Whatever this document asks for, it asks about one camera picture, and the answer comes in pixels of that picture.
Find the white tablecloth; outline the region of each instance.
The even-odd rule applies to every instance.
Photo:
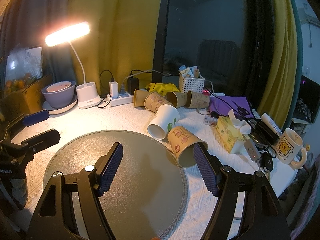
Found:
[[[198,114],[195,109],[178,109],[182,125],[196,136],[208,143],[208,151],[216,155],[222,164],[233,167],[236,171],[253,174],[258,166],[252,162],[247,154],[228,154],[214,138],[213,127],[204,125],[204,116]],[[30,138],[38,133],[44,132],[51,128],[59,131],[61,135],[60,142],[35,155],[35,158],[26,168],[28,184],[28,200],[25,209],[16,212],[11,216],[18,226],[27,230],[34,212],[36,204],[42,193],[42,181],[44,171],[52,156],[69,141],[99,130],[129,130],[148,135],[147,126],[154,117],[154,113],[144,108],[134,108],[133,104],[122,106],[106,107],[98,109],[92,107],[81,110],[75,106],[70,111],[51,115],[44,122],[26,127],[13,140],[14,143]],[[164,140],[164,145],[170,148],[169,143]],[[170,240],[198,240],[200,239],[207,223],[212,215],[212,211],[217,202],[217,198],[208,192],[204,181],[201,177],[198,167],[184,169],[188,181],[188,204],[186,211],[177,226],[172,232]],[[284,189],[292,182],[297,171],[291,166],[281,163],[274,159],[274,169],[271,173],[271,185],[279,196]],[[234,216],[241,217],[244,204],[244,193],[239,193],[238,202]],[[240,225],[239,220],[234,220],[230,229],[229,237],[237,234]]]

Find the round placemat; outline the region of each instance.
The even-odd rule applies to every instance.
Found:
[[[146,135],[107,130],[74,139],[50,160],[44,174],[43,188],[55,171],[71,174],[87,165],[94,165],[100,156],[108,153],[114,142],[123,145],[123,158],[110,190],[99,199],[116,239],[167,237],[185,210],[187,181],[173,153]],[[80,206],[74,204],[74,209],[79,219]]]

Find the purple bowl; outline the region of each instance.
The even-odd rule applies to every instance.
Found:
[[[61,108],[69,105],[73,98],[73,94],[75,93],[76,82],[71,81],[71,86],[57,92],[47,92],[47,88],[52,84],[46,86],[42,89],[41,93],[44,95],[45,100],[49,103],[50,106],[54,108]]]

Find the lamp head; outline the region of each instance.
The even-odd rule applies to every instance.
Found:
[[[87,22],[83,22],[65,27],[56,31],[55,33],[49,34],[44,41],[49,47],[53,47],[55,45],[85,36],[89,32],[89,24]]]

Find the screw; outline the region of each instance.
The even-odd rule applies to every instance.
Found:
[[[222,170],[225,172],[229,172],[229,171],[231,171],[231,167],[229,165],[223,165]]]
[[[52,176],[60,176],[61,175],[61,172],[60,171],[56,171],[54,174],[52,174]]]
[[[264,173],[262,171],[257,171],[256,175],[262,178],[264,176]]]
[[[84,168],[85,171],[93,171],[94,166],[93,165],[88,165]]]

